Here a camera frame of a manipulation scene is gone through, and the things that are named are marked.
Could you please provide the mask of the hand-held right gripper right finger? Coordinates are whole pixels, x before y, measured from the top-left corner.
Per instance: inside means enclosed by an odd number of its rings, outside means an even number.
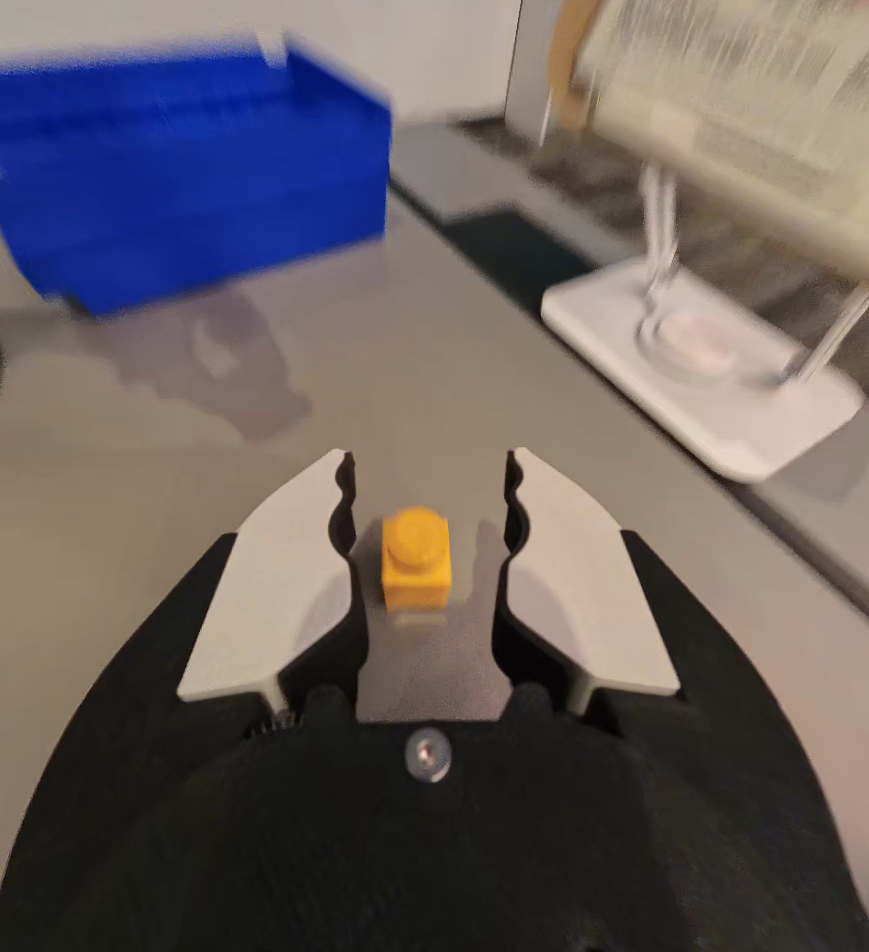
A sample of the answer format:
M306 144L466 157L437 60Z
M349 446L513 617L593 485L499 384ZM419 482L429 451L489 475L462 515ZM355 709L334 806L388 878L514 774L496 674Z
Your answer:
M540 684L573 716L600 689L674 697L680 679L607 508L524 447L508 452L504 498L491 651L511 685Z

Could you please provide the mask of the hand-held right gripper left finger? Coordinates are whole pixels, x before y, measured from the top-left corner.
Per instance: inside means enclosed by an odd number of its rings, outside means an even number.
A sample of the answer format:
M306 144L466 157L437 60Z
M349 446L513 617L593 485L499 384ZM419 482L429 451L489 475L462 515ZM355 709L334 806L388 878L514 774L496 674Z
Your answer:
M356 706L369 653L351 558L353 455L335 448L275 490L236 532L177 687L185 703L257 695L279 715L338 688Z

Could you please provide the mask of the yellow one-stud block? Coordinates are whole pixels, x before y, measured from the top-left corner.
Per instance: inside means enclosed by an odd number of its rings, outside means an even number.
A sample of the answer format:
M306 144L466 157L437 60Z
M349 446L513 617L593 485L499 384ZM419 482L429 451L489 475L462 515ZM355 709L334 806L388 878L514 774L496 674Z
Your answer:
M389 612L442 612L452 591L448 520L427 506L400 509L382 525L381 585Z

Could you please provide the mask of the blue plastic bin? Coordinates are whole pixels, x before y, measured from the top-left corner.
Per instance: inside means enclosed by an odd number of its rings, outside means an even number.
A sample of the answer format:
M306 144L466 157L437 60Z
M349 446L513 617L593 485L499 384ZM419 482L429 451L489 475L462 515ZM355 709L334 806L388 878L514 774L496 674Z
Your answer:
M0 62L0 234L101 317L385 232L391 103L288 43Z

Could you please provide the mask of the white stand base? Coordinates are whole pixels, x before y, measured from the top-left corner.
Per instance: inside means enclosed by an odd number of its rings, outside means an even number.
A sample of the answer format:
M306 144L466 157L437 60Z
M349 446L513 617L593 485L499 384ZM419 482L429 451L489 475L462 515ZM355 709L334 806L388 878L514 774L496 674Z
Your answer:
M659 307L645 259L547 290L544 324L709 469L762 482L850 422L865 396L825 366L789 376L794 342L691 271Z

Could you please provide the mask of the black desk mat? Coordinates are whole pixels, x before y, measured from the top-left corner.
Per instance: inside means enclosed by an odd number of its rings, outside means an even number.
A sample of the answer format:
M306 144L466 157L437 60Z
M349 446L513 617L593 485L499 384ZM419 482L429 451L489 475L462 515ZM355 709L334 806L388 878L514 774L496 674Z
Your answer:
M525 313L540 320L551 288L598 266L540 228L516 208L496 208L446 222L443 235Z

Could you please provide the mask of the instruction poster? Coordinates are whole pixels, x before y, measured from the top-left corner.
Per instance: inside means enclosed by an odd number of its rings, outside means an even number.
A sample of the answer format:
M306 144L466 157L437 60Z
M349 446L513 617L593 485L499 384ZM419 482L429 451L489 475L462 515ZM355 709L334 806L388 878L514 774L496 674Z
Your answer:
M573 77L602 136L869 280L869 2L604 2Z

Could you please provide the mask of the wooden display board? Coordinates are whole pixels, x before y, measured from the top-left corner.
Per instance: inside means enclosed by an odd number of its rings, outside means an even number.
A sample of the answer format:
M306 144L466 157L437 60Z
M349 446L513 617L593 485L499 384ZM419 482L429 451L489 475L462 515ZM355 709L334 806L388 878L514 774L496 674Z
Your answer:
M589 123L593 88L574 86L576 65L604 1L564 1L551 32L547 58L550 116L560 128L582 134Z

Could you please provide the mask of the metal poster bracket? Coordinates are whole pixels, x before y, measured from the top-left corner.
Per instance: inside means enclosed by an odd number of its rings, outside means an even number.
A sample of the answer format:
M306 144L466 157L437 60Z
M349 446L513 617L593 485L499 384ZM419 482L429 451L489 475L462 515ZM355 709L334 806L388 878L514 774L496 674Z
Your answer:
M642 320L636 339L642 354L666 373L691 382L723 382L736 377L735 355L702 334L694 316L674 310L668 300L678 286L678 179L655 162L642 165L639 191L647 262L647 282L642 292ZM793 358L779 372L761 378L762 387L803 383L826 367L847 336L869 311L869 284L860 283L849 294L830 329L818 345Z

